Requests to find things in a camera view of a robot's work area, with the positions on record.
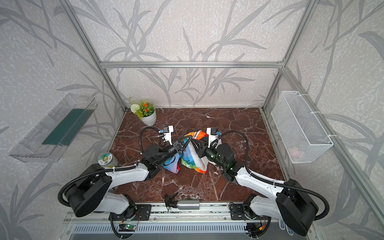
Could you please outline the rainbow striped kids jacket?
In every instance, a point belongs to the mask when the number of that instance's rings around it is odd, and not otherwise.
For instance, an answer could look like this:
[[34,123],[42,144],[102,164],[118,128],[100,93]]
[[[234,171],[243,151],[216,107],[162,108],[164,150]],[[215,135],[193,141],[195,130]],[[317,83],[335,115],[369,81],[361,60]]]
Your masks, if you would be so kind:
[[[208,134],[204,131],[190,132],[186,134],[186,136],[193,136],[193,139],[198,140],[202,137],[209,138]],[[191,142],[181,155],[174,155],[171,159],[163,163],[162,166],[166,170],[177,174],[180,170],[180,167],[178,166],[179,160],[181,160],[183,166],[202,174],[205,174],[208,171],[208,164],[210,162],[206,157],[198,157]]]

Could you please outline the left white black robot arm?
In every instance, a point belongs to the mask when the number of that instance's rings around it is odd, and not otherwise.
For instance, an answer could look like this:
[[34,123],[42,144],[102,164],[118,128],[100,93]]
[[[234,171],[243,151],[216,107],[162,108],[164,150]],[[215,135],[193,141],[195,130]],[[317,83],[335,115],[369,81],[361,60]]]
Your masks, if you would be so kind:
[[72,208],[79,218],[92,212],[126,213],[134,202],[124,195],[111,193],[110,189],[153,179],[162,169],[161,165],[181,154],[191,140],[192,136],[184,136],[163,149],[156,144],[151,145],[142,160],[132,166],[103,168],[93,164],[59,190],[58,201]]

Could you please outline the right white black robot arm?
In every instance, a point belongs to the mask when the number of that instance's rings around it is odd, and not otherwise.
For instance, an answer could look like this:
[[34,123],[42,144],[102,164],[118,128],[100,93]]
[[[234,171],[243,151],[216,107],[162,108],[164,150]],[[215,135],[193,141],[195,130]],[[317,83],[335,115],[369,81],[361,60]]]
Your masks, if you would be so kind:
[[257,192],[244,201],[244,210],[250,219],[266,216],[278,219],[294,233],[306,236],[314,221],[325,218],[330,205],[325,197],[303,188],[297,181],[278,181],[251,171],[248,164],[240,164],[228,144],[219,144],[224,135],[214,139],[192,139],[199,157],[206,157],[222,170],[222,176],[231,183]]

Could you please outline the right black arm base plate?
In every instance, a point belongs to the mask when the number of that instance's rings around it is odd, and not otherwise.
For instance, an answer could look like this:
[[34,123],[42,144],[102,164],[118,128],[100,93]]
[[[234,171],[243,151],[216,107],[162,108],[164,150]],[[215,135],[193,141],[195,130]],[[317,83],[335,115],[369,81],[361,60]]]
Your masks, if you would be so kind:
[[231,220],[234,221],[261,221],[261,222],[268,222],[271,220],[270,217],[266,216],[256,216],[254,215],[253,217],[248,217],[246,215],[246,212],[244,210],[243,204],[235,204],[233,202],[230,202],[228,204],[229,210],[230,210],[230,215],[231,215]]

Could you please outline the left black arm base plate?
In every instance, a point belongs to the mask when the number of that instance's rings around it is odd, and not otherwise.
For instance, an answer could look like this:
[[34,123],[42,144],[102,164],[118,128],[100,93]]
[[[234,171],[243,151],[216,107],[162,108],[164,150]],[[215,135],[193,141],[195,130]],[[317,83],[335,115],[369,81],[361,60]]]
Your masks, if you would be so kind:
[[128,200],[128,208],[122,213],[116,216],[118,220],[138,220],[138,221],[148,221],[152,205],[151,204],[136,204],[128,195],[125,195]]

